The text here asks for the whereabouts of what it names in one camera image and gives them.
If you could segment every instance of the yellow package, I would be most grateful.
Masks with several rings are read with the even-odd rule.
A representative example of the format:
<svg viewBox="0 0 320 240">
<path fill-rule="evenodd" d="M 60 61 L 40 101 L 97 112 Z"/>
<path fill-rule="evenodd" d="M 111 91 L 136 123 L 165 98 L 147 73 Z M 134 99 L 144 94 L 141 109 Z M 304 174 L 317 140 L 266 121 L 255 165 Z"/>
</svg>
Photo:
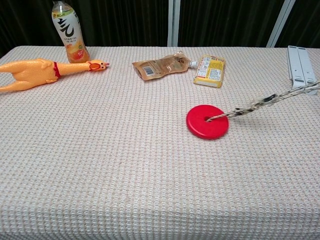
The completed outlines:
<svg viewBox="0 0 320 240">
<path fill-rule="evenodd" d="M 193 83 L 214 88 L 221 88 L 226 69 L 223 57 L 203 55 L 198 65 Z"/>
</svg>

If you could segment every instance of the bottle label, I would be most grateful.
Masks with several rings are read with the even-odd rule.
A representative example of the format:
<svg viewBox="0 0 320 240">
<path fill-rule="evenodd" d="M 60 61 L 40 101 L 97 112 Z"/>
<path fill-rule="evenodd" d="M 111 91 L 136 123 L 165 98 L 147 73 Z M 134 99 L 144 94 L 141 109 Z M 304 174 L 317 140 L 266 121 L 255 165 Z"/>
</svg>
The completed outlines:
<svg viewBox="0 0 320 240">
<path fill-rule="evenodd" d="M 61 13 L 52 12 L 52 21 L 66 47 L 68 56 L 73 60 L 81 59 L 85 50 L 76 12 L 73 9 Z"/>
</svg>

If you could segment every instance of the bottle cap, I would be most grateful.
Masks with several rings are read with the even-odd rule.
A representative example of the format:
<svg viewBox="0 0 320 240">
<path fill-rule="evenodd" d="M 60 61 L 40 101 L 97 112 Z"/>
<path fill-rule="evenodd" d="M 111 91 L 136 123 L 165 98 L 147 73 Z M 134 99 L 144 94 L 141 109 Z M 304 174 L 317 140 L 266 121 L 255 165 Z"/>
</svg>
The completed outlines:
<svg viewBox="0 0 320 240">
<path fill-rule="evenodd" d="M 197 68 L 198 67 L 198 62 L 197 61 L 191 61 L 189 63 L 189 68 Z"/>
</svg>

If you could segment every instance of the brown pouch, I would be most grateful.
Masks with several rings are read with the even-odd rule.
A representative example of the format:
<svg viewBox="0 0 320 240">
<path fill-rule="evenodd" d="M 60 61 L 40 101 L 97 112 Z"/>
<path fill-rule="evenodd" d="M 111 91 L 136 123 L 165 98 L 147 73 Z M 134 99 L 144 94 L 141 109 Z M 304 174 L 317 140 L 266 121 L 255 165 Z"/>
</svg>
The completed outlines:
<svg viewBox="0 0 320 240">
<path fill-rule="evenodd" d="M 133 62 L 132 65 L 139 77 L 148 81 L 162 78 L 168 74 L 185 72 L 188 70 L 190 63 L 190 59 L 179 51 L 157 60 Z"/>
</svg>

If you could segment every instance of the dark curtain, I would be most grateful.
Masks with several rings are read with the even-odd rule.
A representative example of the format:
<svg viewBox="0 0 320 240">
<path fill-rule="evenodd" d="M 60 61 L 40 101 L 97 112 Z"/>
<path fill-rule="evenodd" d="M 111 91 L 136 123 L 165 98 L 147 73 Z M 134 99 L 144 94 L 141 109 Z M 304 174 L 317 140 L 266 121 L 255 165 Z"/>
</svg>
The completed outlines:
<svg viewBox="0 0 320 240">
<path fill-rule="evenodd" d="M 179 46 L 265 47 L 284 0 L 182 0 Z"/>
<path fill-rule="evenodd" d="M 168 0 L 66 0 L 87 46 L 167 46 Z M 0 57 L 21 45 L 62 46 L 51 0 L 0 0 Z"/>
<path fill-rule="evenodd" d="M 276 47 L 289 45 L 320 48 L 320 1 L 296 0 L 276 42 Z"/>
</svg>

